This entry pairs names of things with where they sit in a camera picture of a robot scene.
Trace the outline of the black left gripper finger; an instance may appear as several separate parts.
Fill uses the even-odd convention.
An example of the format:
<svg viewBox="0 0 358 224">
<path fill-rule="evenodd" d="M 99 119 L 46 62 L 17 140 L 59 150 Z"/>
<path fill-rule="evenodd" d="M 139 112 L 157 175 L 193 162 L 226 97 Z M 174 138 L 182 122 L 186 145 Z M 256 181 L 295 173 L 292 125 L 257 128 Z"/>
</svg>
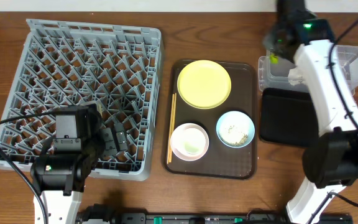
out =
<svg viewBox="0 0 358 224">
<path fill-rule="evenodd" d="M 114 124 L 113 138 L 116 145 L 117 151 L 128 150 L 127 135 L 122 123 Z"/>
<path fill-rule="evenodd" d="M 103 128 L 100 129 L 99 133 L 105 143 L 103 156 L 115 156 L 117 154 L 117 146 L 114 131 L 111 128 Z"/>
</svg>

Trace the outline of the white tissue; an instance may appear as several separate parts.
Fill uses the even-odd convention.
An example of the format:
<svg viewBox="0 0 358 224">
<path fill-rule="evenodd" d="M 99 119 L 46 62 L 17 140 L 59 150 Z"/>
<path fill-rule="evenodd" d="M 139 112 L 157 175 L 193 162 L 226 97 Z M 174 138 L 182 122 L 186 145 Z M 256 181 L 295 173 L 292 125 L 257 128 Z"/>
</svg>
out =
<svg viewBox="0 0 358 224">
<path fill-rule="evenodd" d="M 292 86 L 301 85 L 301 84 L 305 85 L 306 84 L 306 80 L 304 79 L 303 74 L 301 73 L 301 71 L 297 67 L 289 70 L 288 82 Z"/>
</svg>

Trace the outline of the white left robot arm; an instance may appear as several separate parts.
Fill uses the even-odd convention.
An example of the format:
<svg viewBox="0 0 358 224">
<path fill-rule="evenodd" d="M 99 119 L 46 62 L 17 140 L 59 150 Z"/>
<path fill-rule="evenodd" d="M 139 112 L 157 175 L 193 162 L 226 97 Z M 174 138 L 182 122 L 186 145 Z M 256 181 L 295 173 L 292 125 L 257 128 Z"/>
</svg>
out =
<svg viewBox="0 0 358 224">
<path fill-rule="evenodd" d="M 47 223 L 74 223 L 85 180 L 105 157 L 128 149 L 122 123 L 104 123 L 96 103 L 52 111 L 56 134 L 47 139 L 30 174 Z"/>
</svg>

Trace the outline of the light blue bowl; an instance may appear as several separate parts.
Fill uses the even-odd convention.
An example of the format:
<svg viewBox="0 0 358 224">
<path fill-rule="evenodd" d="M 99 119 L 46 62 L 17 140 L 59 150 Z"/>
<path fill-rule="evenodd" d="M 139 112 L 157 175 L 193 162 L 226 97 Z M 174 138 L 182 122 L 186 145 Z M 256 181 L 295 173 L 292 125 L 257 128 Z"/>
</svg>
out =
<svg viewBox="0 0 358 224">
<path fill-rule="evenodd" d="M 251 144 L 255 136 L 255 124 L 245 113 L 228 111 L 216 123 L 219 140 L 231 148 L 242 148 Z"/>
</svg>

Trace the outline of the green orange snack wrapper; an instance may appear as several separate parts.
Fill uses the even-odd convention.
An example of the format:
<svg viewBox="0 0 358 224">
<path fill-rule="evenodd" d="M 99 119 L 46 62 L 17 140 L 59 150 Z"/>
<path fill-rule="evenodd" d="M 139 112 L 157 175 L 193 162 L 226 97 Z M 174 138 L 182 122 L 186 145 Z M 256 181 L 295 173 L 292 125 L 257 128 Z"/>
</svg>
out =
<svg viewBox="0 0 358 224">
<path fill-rule="evenodd" d="M 278 57 L 273 53 L 270 53 L 269 59 L 270 59 L 271 64 L 277 64 L 278 63 Z"/>
</svg>

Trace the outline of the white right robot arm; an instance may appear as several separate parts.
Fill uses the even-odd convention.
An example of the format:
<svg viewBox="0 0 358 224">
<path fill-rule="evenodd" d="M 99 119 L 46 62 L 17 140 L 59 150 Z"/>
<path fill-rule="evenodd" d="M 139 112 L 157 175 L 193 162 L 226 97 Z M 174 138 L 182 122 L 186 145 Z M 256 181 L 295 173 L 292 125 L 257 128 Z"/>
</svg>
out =
<svg viewBox="0 0 358 224">
<path fill-rule="evenodd" d="M 292 61 L 308 85 L 319 138 L 303 153 L 305 179 L 286 210 L 292 223 L 317 223 L 332 198 L 358 179 L 358 106 L 333 57 L 327 20 L 277 21 L 264 45 Z"/>
</svg>

